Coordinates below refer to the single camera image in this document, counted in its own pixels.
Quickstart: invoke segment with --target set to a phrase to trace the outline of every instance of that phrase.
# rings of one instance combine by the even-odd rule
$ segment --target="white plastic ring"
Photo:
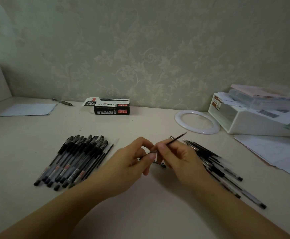
[[[198,128],[194,128],[194,127],[191,127],[191,126],[187,125],[186,123],[184,123],[182,121],[181,117],[184,114],[190,114],[190,113],[191,114],[196,114],[196,115],[200,115],[200,116],[206,117],[208,120],[210,120],[213,123],[213,127],[211,129],[203,130],[203,129],[198,129]],[[220,126],[219,126],[218,121],[216,121],[213,117],[207,116],[203,112],[197,112],[197,111],[192,111],[192,110],[180,111],[180,112],[177,112],[176,113],[176,115],[175,115],[175,121],[179,125],[181,125],[183,128],[186,128],[187,130],[192,131],[192,132],[197,132],[197,133],[202,133],[202,134],[215,134],[215,133],[217,133],[217,132],[220,131]]]

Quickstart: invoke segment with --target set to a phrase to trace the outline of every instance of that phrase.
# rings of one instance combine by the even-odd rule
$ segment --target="hand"
[[[158,149],[157,161],[161,163],[164,160],[183,185],[196,190],[212,179],[194,149],[179,141],[167,147],[165,144],[170,141],[167,139],[157,143],[151,151]]]
[[[154,145],[143,137],[120,148],[107,163],[86,179],[86,183],[99,186],[103,199],[116,196],[129,189],[142,173],[147,175],[156,154],[146,152],[142,146],[151,149]]]

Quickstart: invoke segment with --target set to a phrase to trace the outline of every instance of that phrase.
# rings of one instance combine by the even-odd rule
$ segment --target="desk surface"
[[[0,112],[14,103],[53,103],[51,100],[9,98]],[[153,143],[184,132],[174,121],[176,110],[131,107],[130,116],[102,116],[58,104],[48,116],[0,117],[0,232],[38,209],[59,193],[34,181],[71,135],[119,138],[107,159],[143,136]],[[184,116],[189,125],[211,126],[196,115]],[[194,140],[226,158],[244,180],[242,187],[267,205],[259,209],[242,200],[290,233],[290,175],[266,165],[223,129],[214,135],[188,132]],[[170,169],[153,164],[127,192],[95,207],[78,224],[73,238],[231,238],[217,219],[183,188]]]

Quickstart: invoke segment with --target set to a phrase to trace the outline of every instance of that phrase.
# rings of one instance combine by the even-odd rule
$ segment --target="wallpaper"
[[[0,0],[0,64],[14,96],[205,111],[290,86],[290,0]]]

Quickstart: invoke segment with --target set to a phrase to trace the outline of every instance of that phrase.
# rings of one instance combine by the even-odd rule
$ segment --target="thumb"
[[[142,173],[146,168],[148,168],[152,162],[155,160],[156,154],[149,153],[144,156],[136,165],[135,168],[139,173]]]
[[[164,160],[166,160],[174,169],[179,165],[179,158],[163,143],[157,144],[157,149]]]

